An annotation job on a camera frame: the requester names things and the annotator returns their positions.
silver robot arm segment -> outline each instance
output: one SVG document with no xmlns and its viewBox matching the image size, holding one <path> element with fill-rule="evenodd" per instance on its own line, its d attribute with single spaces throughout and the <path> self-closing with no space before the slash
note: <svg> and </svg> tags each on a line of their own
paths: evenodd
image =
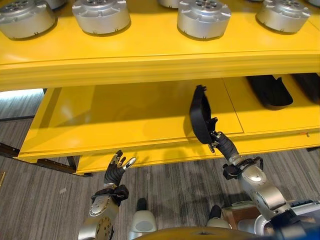
<svg viewBox="0 0 320 240">
<path fill-rule="evenodd" d="M 118 205 L 108 195 L 95 198 L 89 217 L 80 228 L 78 240 L 109 240 L 113 235 L 112 223 L 119 211 Z"/>
<path fill-rule="evenodd" d="M 274 219 L 275 225 L 290 224 L 290 220 L 295 217 L 291 206 L 278 188 L 268 181 L 265 173 L 254 164 L 255 160 L 240 156 L 236 146 L 222 132 L 213 131 L 211 135 L 215 139 L 215 147 L 230 163 L 223 166 L 226 179 L 239 180 L 243 190 L 266 220 Z"/>
<path fill-rule="evenodd" d="M 279 189 L 268 181 L 259 167 L 255 165 L 247 167 L 238 180 L 266 220 L 270 221 L 273 217 L 291 209 Z"/>
</svg>

robotic hand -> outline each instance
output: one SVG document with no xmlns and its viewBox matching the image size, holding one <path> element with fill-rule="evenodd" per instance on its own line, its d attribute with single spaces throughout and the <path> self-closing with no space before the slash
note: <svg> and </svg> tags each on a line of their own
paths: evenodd
<svg viewBox="0 0 320 240">
<path fill-rule="evenodd" d="M 126 157 L 119 150 L 113 156 L 104 175 L 104 189 L 97 191 L 92 197 L 89 217 L 83 223 L 78 234 L 78 240 L 110 240 L 113 236 L 113 221 L 115 220 L 121 201 L 126 200 L 129 191 L 125 185 L 120 185 L 121 178 L 126 169 L 135 161 L 132 157 L 124 163 Z"/>
</svg>

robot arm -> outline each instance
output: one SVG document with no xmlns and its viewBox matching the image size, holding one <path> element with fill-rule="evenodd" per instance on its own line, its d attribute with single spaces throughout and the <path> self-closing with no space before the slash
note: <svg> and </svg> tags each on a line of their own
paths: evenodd
<svg viewBox="0 0 320 240">
<path fill-rule="evenodd" d="M 104 189 L 92 197 L 89 217 L 80 228 L 78 240 L 110 240 L 113 236 L 113 222 L 118 214 L 121 201 L 129 196 L 125 185 L 120 185 L 121 178 L 136 161 L 132 157 L 126 164 L 126 157 L 119 150 L 112 158 L 104 175 Z"/>
<path fill-rule="evenodd" d="M 286 203 L 281 192 L 268 181 L 256 162 L 262 159 L 245 159 L 239 155 L 234 143 L 222 132 L 216 132 L 218 118 L 211 118 L 211 108 L 205 95 L 207 88 L 198 85 L 194 91 L 190 120 L 197 139 L 208 144 L 214 153 L 217 148 L 229 164 L 223 166 L 223 175 L 229 179 L 238 179 L 244 191 L 251 197 L 260 213 L 270 220 L 275 229 L 295 223 L 296 215 Z"/>
<path fill-rule="evenodd" d="M 236 146 L 222 132 L 211 132 L 215 147 L 228 160 L 223 166 L 226 179 L 238 179 L 243 190 L 250 196 L 262 216 L 275 229 L 297 222 L 296 214 L 287 204 L 282 193 L 268 181 L 265 173 L 255 165 L 256 159 L 245 159 L 239 155 Z"/>
</svg>

gray carpet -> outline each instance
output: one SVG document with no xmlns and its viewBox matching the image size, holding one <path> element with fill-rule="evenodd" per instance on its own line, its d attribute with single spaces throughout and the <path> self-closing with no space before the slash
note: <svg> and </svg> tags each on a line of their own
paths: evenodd
<svg viewBox="0 0 320 240">
<path fill-rule="evenodd" d="M 30 124 L 28 119 L 0 122 L 0 142 L 19 148 Z M 320 199 L 319 150 L 260 156 L 266 175 L 288 200 Z M 204 226 L 214 204 L 228 206 L 247 200 L 236 180 L 222 176 L 224 163 L 215 159 L 129 169 L 121 182 L 130 191 L 129 199 L 121 204 L 114 239 L 126 239 L 137 200 L 142 197 L 159 229 Z M 0 157 L 1 171 L 6 176 L 0 187 L 0 240 L 77 239 L 90 196 L 103 187 L 103 172 L 84 178 Z"/>
</svg>

yellow shelf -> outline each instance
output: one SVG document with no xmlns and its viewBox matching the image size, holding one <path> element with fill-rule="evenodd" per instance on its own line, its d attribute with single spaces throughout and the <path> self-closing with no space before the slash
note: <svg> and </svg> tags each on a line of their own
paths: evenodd
<svg viewBox="0 0 320 240">
<path fill-rule="evenodd" d="M 196 86 L 208 87 L 214 116 L 226 134 L 242 133 L 218 79 L 48 89 L 19 159 L 113 152 L 196 141 L 189 108 Z"/>
<path fill-rule="evenodd" d="M 235 146 L 242 155 L 284 151 L 298 148 L 319 146 L 320 133 L 293 134 L 267 138 L 251 138 L 235 140 Z M 114 153 L 82 156 L 79 160 L 76 174 L 105 171 Z M 134 167 L 144 167 L 157 164 L 171 164 L 186 161 L 222 158 L 216 150 L 212 154 L 207 145 L 200 143 L 186 143 L 171 147 L 157 147 L 155 149 L 137 149 L 125 151 L 127 158 L 137 157 Z"/>
<path fill-rule="evenodd" d="M 309 21 L 320 30 L 320 8 L 304 2 L 311 12 Z"/>
<path fill-rule="evenodd" d="M 199 84 L 207 86 L 212 116 L 219 119 L 217 130 L 235 141 L 318 132 L 320 106 L 308 100 L 290 75 L 282 78 L 293 104 L 278 111 L 265 109 L 244 77 L 52 88 L 18 158 L 32 162 L 197 143 L 189 107 Z"/>
<path fill-rule="evenodd" d="M 281 110 L 267 110 L 259 102 L 246 77 L 225 78 L 225 86 L 245 133 L 311 130 L 320 127 L 320 106 L 311 102 L 292 75 L 282 77 L 293 103 Z"/>
<path fill-rule="evenodd" d="M 257 23 L 261 3 L 224 0 L 232 12 L 224 36 L 197 41 L 178 32 L 177 10 L 128 0 L 131 26 L 94 37 L 79 28 L 71 2 L 43 36 L 12 41 L 0 33 L 0 91 L 320 72 L 318 12 L 285 35 Z"/>
</svg>

